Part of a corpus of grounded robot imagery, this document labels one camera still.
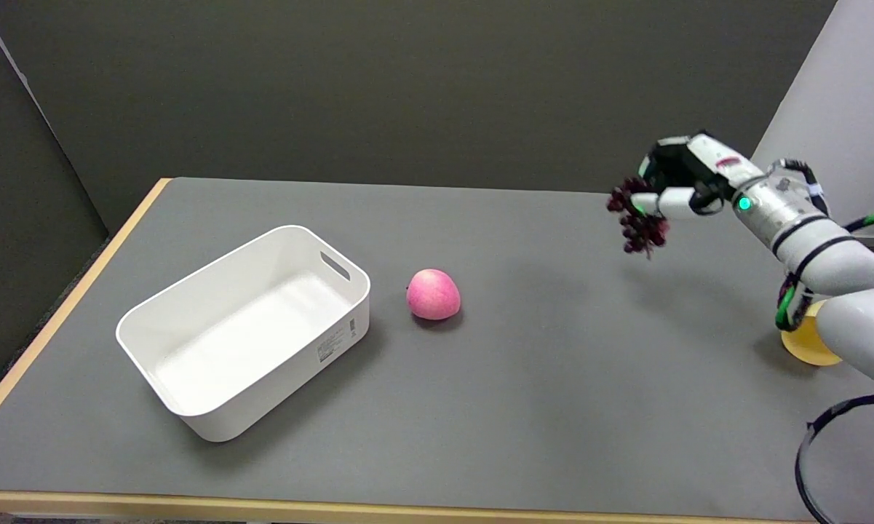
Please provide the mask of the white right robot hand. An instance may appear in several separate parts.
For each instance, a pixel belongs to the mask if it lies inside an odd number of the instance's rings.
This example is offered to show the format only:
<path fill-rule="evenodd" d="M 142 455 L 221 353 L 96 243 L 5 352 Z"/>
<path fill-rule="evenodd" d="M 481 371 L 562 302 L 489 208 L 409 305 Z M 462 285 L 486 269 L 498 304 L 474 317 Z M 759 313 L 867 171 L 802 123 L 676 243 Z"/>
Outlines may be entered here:
<path fill-rule="evenodd" d="M 719 213 L 740 189 L 765 172 L 710 134 L 657 140 L 637 176 L 643 192 L 629 196 L 630 211 L 660 218 L 695 218 Z"/>

